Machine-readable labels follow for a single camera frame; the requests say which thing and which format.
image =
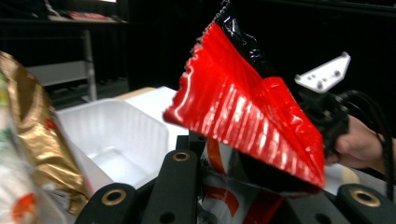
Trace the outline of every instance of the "dark background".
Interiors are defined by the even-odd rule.
[[[220,0],[50,2],[54,9],[118,15],[130,23],[126,34],[93,33],[92,43],[96,80],[106,82],[126,77],[131,91],[162,85],[177,90],[190,49],[221,9]],[[396,133],[395,1],[233,0],[233,4],[241,29],[256,37],[276,74],[284,78],[296,98],[299,88],[294,82],[296,74],[346,51],[351,56],[346,78],[331,91],[367,93],[378,101]],[[24,30],[12,32],[16,36],[29,36]],[[42,32],[42,35],[70,38],[16,39],[2,41],[0,48],[14,54],[25,66],[82,60],[79,34],[57,32]]]

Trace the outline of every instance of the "crinkled red packaging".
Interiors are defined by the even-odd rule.
[[[282,78],[262,78],[215,21],[200,42],[163,118],[224,143],[266,168],[276,168],[283,174],[277,187],[320,191],[325,182],[321,134]],[[264,176],[274,171],[266,168],[250,172]]]

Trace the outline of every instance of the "metal bracket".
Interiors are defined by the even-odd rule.
[[[324,93],[344,79],[349,66],[350,56],[343,52],[341,56],[324,63],[302,75],[295,77],[295,82],[311,91]]]

